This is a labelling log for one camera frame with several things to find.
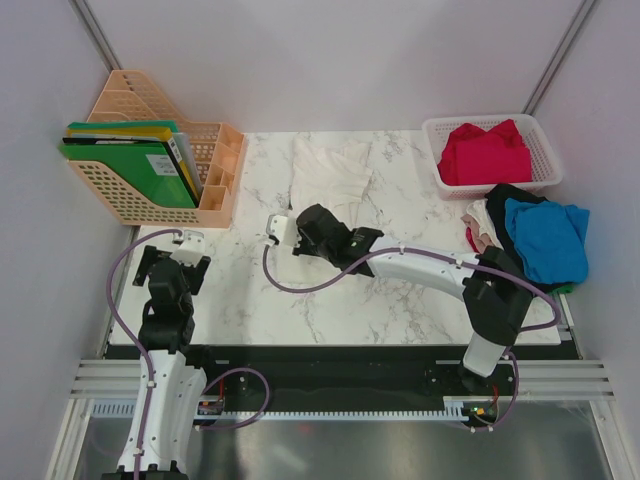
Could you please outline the white t shirt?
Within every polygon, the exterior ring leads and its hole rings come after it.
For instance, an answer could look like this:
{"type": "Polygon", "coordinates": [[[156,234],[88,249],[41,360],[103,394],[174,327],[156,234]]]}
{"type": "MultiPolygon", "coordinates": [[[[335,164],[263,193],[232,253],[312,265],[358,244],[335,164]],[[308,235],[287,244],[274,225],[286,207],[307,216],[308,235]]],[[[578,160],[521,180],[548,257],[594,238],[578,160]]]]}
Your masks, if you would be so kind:
{"type": "Polygon", "coordinates": [[[339,221],[354,227],[373,174],[367,166],[370,146],[350,140],[340,147],[317,147],[296,136],[292,142],[292,215],[320,204],[339,221]]]}

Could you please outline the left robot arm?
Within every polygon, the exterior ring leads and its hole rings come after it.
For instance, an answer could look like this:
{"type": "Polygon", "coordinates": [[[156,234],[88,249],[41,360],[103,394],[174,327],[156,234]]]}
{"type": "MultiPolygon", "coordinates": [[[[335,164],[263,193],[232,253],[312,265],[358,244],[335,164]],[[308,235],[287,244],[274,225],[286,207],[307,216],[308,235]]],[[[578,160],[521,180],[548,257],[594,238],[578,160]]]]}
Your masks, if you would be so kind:
{"type": "Polygon", "coordinates": [[[145,285],[137,341],[143,347],[140,387],[125,447],[116,471],[103,479],[185,479],[186,456],[201,393],[219,382],[219,369],[204,359],[187,363],[184,354],[195,323],[193,297],[211,259],[193,236],[170,253],[144,249],[134,284],[145,285]]]}

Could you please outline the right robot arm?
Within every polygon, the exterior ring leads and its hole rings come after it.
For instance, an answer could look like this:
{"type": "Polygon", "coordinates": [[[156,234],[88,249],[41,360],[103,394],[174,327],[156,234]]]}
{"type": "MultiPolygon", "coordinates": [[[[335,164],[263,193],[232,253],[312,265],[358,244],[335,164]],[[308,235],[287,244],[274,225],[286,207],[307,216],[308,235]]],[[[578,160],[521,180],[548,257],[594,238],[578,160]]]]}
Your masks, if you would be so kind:
{"type": "Polygon", "coordinates": [[[467,392],[483,392],[494,381],[504,352],[515,344],[533,293],[501,250],[458,254],[403,244],[380,230],[350,229],[316,204],[295,220],[296,255],[322,258],[346,275],[390,278],[444,292],[460,300],[473,334],[458,368],[467,392]]]}

